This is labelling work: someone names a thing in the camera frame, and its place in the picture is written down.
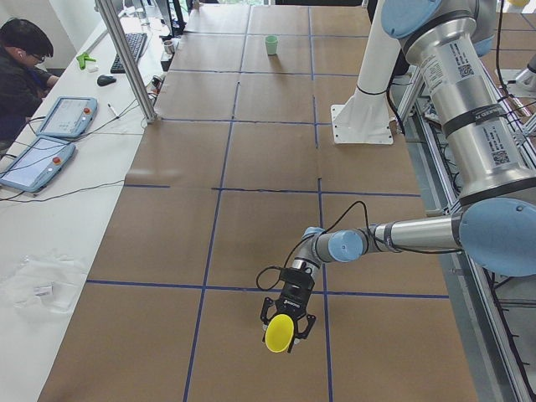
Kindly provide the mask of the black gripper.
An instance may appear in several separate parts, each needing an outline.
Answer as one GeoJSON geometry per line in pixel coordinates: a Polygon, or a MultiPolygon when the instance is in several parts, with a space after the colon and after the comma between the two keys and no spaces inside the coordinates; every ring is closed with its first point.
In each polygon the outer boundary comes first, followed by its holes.
{"type": "Polygon", "coordinates": [[[265,332],[277,313],[286,314],[291,318],[291,341],[288,346],[288,353],[291,353],[295,344],[308,338],[316,323],[317,317],[307,313],[307,303],[315,281],[310,275],[310,271],[300,271],[293,268],[284,268],[279,279],[284,282],[280,297],[276,301],[269,296],[264,298],[260,310],[260,320],[265,332]],[[307,325],[303,330],[300,330],[299,321],[303,318],[307,320],[307,325]]]}

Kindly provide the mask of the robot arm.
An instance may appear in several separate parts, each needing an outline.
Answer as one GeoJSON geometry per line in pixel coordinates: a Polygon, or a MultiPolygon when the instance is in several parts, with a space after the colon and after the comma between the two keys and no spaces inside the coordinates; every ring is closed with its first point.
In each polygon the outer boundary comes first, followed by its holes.
{"type": "Polygon", "coordinates": [[[490,93],[479,60],[492,42],[478,1],[384,1],[374,18],[423,73],[441,130],[463,181],[461,210],[440,218],[366,224],[360,229],[310,227],[279,269],[277,299],[260,313],[273,353],[308,337],[307,312],[318,272],[370,252],[422,254],[462,250],[503,276],[535,272],[535,172],[523,163],[505,110],[490,93]]]}

